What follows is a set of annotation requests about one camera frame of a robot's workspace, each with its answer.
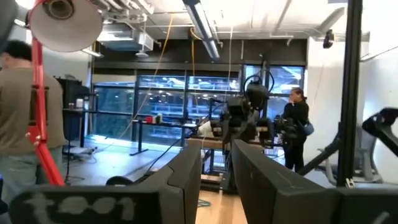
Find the man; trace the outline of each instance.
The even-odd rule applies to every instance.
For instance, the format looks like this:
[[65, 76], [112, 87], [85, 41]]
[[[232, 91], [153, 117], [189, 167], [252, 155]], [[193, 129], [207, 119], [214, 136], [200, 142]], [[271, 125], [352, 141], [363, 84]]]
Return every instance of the man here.
[[[48, 183], [36, 156], [35, 147], [25, 136], [29, 125], [30, 92], [33, 84], [32, 50], [19, 40], [10, 40], [1, 55], [0, 72], [0, 174], [1, 199], [11, 200], [26, 188]], [[44, 77], [47, 95], [47, 145], [59, 169], [65, 144], [62, 121], [62, 87], [52, 77]]]

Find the wooden floor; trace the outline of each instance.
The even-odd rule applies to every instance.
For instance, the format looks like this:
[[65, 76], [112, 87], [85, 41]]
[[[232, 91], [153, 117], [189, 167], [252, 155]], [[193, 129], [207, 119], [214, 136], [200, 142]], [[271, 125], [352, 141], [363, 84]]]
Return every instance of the wooden floor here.
[[247, 224], [239, 196], [201, 191], [199, 199], [211, 205], [198, 208], [197, 224]]

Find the blue bag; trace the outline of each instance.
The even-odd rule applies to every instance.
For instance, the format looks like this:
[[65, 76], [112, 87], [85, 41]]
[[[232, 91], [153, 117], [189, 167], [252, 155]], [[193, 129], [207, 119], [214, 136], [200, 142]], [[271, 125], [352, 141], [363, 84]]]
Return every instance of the blue bag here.
[[303, 129], [304, 133], [306, 136], [310, 136], [315, 130], [313, 128], [313, 125], [310, 121], [307, 122], [307, 124], [302, 124], [301, 122], [298, 122]]

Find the chair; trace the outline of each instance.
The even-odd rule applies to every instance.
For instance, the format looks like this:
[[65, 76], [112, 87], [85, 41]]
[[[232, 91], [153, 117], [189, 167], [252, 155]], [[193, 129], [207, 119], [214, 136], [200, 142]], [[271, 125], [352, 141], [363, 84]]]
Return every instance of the chair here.
[[[353, 180], [357, 183], [382, 183], [376, 165], [373, 161], [374, 146], [376, 138], [362, 130], [361, 126], [356, 128], [355, 156], [354, 156], [354, 176]], [[329, 159], [325, 160], [324, 166], [318, 166], [320, 170], [326, 174], [329, 182], [336, 185], [337, 180], [337, 164], [331, 164]]]

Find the person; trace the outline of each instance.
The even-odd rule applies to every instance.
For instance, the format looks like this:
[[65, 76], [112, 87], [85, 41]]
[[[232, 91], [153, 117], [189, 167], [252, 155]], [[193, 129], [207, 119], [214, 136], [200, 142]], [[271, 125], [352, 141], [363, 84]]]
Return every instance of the person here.
[[297, 139], [284, 147], [285, 151], [285, 166], [288, 169], [295, 169], [298, 172], [304, 166], [304, 143], [307, 140], [307, 135], [304, 133], [302, 126], [308, 123], [308, 112], [310, 108], [305, 101], [304, 91], [301, 88], [294, 88], [290, 92], [289, 103], [285, 105], [283, 118], [293, 119], [296, 125]]
[[[48, 180], [25, 135], [29, 126], [30, 93], [33, 84], [31, 46], [10, 40], [1, 54], [0, 72], [0, 174], [1, 199], [10, 203], [24, 189]], [[47, 145], [55, 164], [62, 168], [63, 134], [62, 87], [53, 77], [44, 77], [47, 94]]]

